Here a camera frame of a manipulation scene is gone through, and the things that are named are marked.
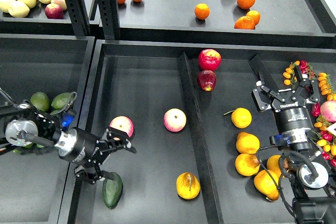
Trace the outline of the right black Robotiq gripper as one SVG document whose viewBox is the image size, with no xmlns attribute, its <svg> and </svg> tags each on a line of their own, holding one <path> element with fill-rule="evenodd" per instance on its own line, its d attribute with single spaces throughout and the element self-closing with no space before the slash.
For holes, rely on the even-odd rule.
<svg viewBox="0 0 336 224">
<path fill-rule="evenodd" d="M 261 72 L 251 95 L 259 112 L 272 109 L 278 134 L 270 138 L 270 143 L 280 151 L 307 151 L 312 149 L 309 134 L 313 128 L 308 104 L 320 102 L 320 93 L 315 79 L 304 77 L 299 66 L 294 67 L 294 90 L 276 92 L 265 85 Z"/>
</svg>

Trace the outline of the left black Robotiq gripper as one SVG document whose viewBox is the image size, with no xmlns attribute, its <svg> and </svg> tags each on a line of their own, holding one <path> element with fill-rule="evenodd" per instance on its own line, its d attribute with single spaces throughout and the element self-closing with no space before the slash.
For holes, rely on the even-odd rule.
<svg viewBox="0 0 336 224">
<path fill-rule="evenodd" d="M 74 169 L 76 178 L 91 185 L 98 180 L 114 180 L 111 172 L 101 170 L 100 164 L 110 153 L 127 150 L 136 153 L 126 132 L 113 127 L 107 127 L 101 138 L 79 128 L 62 132 L 59 139 L 59 157 L 65 161 L 77 164 Z"/>
</svg>

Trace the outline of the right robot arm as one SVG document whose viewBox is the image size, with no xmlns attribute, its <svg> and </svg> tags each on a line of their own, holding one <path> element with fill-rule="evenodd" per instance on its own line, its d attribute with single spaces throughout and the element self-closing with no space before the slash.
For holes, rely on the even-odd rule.
<svg viewBox="0 0 336 224">
<path fill-rule="evenodd" d="M 335 169 L 329 167 L 322 148 L 312 140 L 313 124 L 307 104 L 319 102 L 317 84 L 294 66 L 293 88 L 272 90 L 262 78 L 252 91 L 258 111 L 272 110 L 278 134 L 270 146 L 282 153 L 281 178 L 289 179 L 293 200 L 285 202 L 295 223 L 335 223 Z"/>
</svg>

